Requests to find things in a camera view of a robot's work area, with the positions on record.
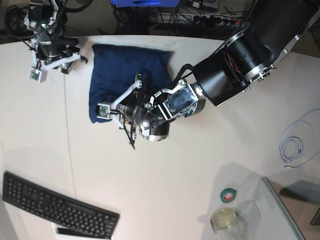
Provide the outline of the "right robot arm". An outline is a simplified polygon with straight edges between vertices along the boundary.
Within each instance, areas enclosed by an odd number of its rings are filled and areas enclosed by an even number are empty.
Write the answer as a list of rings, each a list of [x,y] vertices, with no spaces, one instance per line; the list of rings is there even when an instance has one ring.
[[[30,78],[40,81],[49,70],[60,69],[69,74],[77,62],[87,63],[88,59],[80,54],[79,39],[66,36],[68,14],[86,10],[90,0],[79,0],[77,8],[67,7],[66,0],[31,0],[27,10],[19,9],[18,17],[5,14],[6,34],[26,44],[32,54],[33,65]]]

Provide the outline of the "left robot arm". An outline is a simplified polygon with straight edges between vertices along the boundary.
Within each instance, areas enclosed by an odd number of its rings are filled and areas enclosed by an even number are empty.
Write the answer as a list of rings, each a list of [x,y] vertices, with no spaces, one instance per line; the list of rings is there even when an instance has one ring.
[[[126,92],[116,110],[128,133],[149,141],[168,137],[171,122],[200,113],[206,102],[225,103],[267,77],[298,38],[320,17],[317,0],[254,0],[248,25],[239,26],[209,57],[185,64],[169,86],[154,93],[146,85]]]

